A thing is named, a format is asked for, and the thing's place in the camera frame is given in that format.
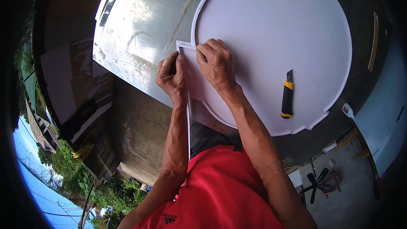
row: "circular white panel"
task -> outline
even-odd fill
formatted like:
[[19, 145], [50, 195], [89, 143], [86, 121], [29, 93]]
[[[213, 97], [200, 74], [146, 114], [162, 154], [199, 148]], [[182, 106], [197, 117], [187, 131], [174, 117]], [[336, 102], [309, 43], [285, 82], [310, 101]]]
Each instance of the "circular white panel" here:
[[[352, 60], [346, 16], [337, 0], [202, 0], [192, 44], [222, 39], [236, 54], [236, 79], [271, 135], [311, 129], [341, 94]], [[280, 115], [293, 70], [293, 116]], [[227, 125], [236, 123], [216, 91], [202, 101]]]

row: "adidas logo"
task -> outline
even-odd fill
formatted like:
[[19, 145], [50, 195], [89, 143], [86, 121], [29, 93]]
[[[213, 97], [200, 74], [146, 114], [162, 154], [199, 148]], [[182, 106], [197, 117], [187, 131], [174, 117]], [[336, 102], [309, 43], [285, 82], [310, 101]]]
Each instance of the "adidas logo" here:
[[175, 220], [178, 218], [178, 216], [174, 216], [174, 215], [167, 214], [167, 213], [164, 213], [163, 216], [164, 216], [164, 221], [165, 221], [166, 225], [168, 225], [169, 223], [175, 222]]

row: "blue sky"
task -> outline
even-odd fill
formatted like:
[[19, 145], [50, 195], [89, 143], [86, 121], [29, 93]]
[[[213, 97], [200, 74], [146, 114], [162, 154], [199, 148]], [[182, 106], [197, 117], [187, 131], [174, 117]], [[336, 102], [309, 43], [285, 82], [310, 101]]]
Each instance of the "blue sky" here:
[[[25, 122], [24, 118], [20, 117], [18, 129], [15, 130], [13, 136], [17, 156], [23, 163], [38, 174], [44, 175], [44, 177], [49, 176], [49, 168], [42, 165], [39, 161], [36, 142], [33, 139], [30, 126]], [[39, 181], [21, 162], [19, 162], [19, 166], [31, 195], [42, 211], [62, 215], [82, 215], [82, 209], [80, 207]], [[44, 215], [54, 228], [78, 228], [80, 217]], [[85, 229], [90, 228], [93, 228], [93, 225], [91, 225], [90, 222], [86, 222]]]

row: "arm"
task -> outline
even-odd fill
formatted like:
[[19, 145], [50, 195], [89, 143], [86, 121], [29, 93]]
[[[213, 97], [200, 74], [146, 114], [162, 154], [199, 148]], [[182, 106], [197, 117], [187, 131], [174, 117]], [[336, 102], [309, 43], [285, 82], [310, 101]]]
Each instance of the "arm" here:
[[235, 57], [222, 40], [210, 39], [197, 46], [197, 61], [205, 78], [229, 107], [243, 147], [263, 181], [276, 217], [291, 228], [317, 228], [302, 205], [272, 137], [236, 83]]
[[[158, 65], [155, 82], [171, 97], [173, 111], [164, 146], [160, 175], [149, 194], [134, 210], [121, 221], [118, 229], [131, 229], [158, 207], [174, 200], [188, 168], [188, 123], [186, 104], [188, 102], [184, 78], [184, 60], [177, 52], [171, 53]], [[170, 75], [170, 65], [176, 60], [177, 73]]]

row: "red shirt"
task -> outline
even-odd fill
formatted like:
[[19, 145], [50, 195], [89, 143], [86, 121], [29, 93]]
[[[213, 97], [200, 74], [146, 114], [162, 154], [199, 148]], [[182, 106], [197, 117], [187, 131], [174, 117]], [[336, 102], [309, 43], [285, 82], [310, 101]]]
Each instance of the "red shirt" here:
[[218, 145], [191, 159], [178, 199], [136, 228], [284, 228], [247, 154]]

